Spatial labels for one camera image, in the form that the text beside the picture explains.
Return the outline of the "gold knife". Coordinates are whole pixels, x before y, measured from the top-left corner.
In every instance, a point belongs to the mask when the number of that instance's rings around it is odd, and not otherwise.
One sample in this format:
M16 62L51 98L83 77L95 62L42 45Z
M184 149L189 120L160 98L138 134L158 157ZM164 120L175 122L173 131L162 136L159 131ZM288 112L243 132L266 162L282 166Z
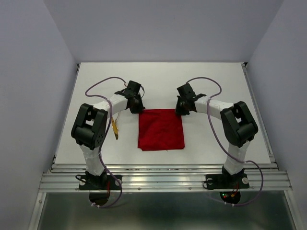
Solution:
M112 118L111 124L112 124L112 129L113 129L115 138L116 138L116 140L118 140L118 137L119 137L119 135L118 135L118 127L117 127L117 125L115 125L114 120L115 120L115 118Z

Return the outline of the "red cloth napkin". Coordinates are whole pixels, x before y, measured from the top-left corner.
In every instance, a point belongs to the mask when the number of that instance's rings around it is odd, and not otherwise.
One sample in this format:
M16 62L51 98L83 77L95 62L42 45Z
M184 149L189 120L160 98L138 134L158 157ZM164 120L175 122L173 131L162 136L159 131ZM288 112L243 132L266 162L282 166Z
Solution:
M138 148L142 151L182 150L181 116L174 109L145 109L139 115Z

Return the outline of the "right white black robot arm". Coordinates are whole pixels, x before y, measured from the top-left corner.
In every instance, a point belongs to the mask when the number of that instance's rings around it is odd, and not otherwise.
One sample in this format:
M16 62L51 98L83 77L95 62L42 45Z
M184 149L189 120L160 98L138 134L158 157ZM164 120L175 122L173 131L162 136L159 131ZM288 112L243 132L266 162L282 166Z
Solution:
M243 164L250 142L258 133L258 125L253 118L247 104L243 101L226 103L213 98L222 93L222 87L218 85L219 92L208 96L196 94L189 83L177 88L177 115L189 115L190 112L206 114L213 135L227 155L222 167L221 183L231 187L238 182L238 177L244 173ZM225 149L214 130L211 118L217 118L222 122L224 136L228 141L228 149Z

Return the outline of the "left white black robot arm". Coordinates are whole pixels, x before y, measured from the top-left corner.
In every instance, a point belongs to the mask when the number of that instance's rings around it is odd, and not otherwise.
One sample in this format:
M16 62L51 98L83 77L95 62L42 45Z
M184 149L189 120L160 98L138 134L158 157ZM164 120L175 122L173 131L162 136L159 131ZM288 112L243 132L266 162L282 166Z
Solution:
M72 126L71 137L81 148L86 163L85 175L77 175L77 180L91 189L105 189L109 185L107 177L110 173L101 162L101 149L111 127L113 115L127 109L132 114L141 114L145 107L140 90L144 88L140 83L130 80L124 83L124 89L107 98L89 93L97 85L98 83L87 89L85 96L100 98L102 102L83 103L80 106Z

